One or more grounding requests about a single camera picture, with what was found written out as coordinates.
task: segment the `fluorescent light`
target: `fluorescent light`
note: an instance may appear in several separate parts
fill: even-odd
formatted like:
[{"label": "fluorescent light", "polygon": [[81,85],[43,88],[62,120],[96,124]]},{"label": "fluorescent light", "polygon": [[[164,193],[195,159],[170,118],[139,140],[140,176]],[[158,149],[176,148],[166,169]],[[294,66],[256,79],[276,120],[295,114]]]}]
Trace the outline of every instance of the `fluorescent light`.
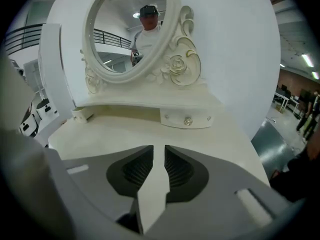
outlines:
[{"label": "fluorescent light", "polygon": [[302,54],[302,57],[304,58],[305,62],[308,64],[309,67],[311,67],[311,68],[314,67],[314,65],[312,64],[312,62],[311,62],[311,60],[310,60],[308,55]]},{"label": "fluorescent light", "polygon": [[316,71],[312,71],[312,76],[317,80],[319,80],[319,78],[320,78],[318,72],[316,72]]}]

